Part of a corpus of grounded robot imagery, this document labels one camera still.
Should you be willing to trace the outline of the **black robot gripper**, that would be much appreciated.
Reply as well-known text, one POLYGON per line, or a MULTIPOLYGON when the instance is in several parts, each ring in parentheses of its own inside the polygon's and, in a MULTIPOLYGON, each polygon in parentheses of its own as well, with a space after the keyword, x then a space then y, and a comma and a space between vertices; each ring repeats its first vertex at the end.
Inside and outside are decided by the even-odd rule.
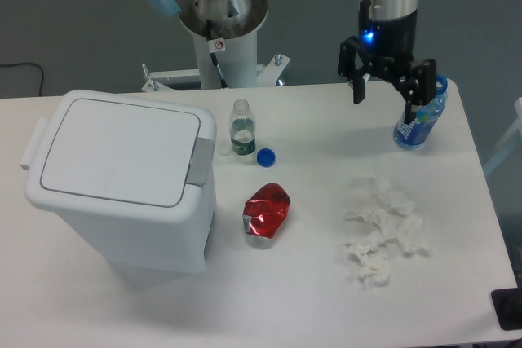
POLYGON ((417 111, 436 97, 436 61, 411 61, 417 16, 413 12, 394 20, 372 20, 368 12, 359 13, 359 37, 342 42, 338 57, 338 74, 352 87, 354 104, 365 99, 365 74, 399 83, 404 122, 414 121, 417 111))

